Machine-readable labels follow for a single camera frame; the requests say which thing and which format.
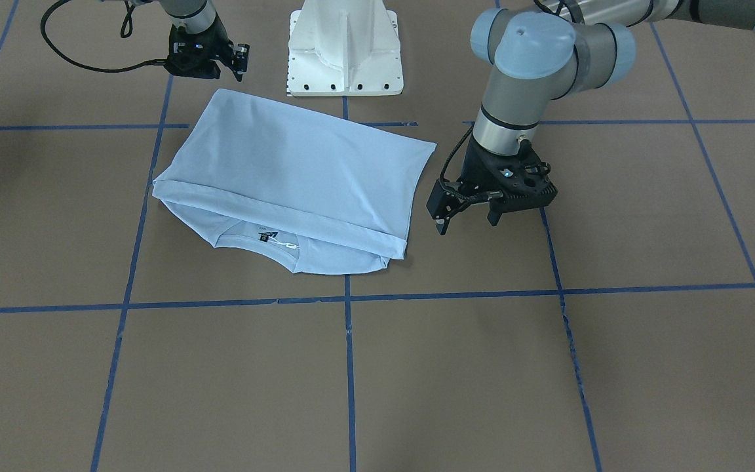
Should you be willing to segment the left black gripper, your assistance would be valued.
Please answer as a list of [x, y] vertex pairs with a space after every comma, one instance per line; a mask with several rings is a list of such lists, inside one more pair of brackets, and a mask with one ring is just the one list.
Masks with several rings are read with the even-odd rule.
[[558, 194], [549, 179], [551, 166], [536, 154], [531, 140], [521, 140], [513, 155], [498, 155], [474, 138], [465, 150], [459, 193], [474, 197], [497, 192], [489, 199], [486, 220], [497, 227], [501, 215], [548, 206]]

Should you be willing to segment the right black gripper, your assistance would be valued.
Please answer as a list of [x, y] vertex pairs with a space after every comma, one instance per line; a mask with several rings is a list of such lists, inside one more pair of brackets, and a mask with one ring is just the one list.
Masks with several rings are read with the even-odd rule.
[[216, 17], [212, 25], [200, 33], [171, 27], [164, 69], [175, 77], [219, 78], [219, 64], [222, 64], [233, 71], [235, 80], [240, 83], [246, 69], [241, 63], [234, 63], [233, 58], [233, 42], [228, 39], [221, 18]]

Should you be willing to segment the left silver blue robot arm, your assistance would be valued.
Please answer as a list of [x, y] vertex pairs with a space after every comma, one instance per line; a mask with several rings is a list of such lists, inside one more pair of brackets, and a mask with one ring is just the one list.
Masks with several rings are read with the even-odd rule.
[[488, 204], [495, 226], [504, 213], [548, 206], [557, 190], [533, 149], [546, 108], [624, 78], [637, 56], [631, 27], [665, 19], [755, 32], [755, 1], [535, 1], [483, 12], [471, 50], [492, 70], [461, 176], [444, 183], [435, 221]]

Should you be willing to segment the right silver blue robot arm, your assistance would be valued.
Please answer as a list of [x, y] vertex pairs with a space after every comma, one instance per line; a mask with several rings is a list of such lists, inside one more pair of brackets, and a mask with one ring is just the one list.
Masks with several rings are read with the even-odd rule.
[[174, 77], [219, 79], [225, 67], [240, 83], [249, 46], [230, 40], [212, 1], [126, 1], [127, 7], [159, 4], [172, 23], [162, 67]]

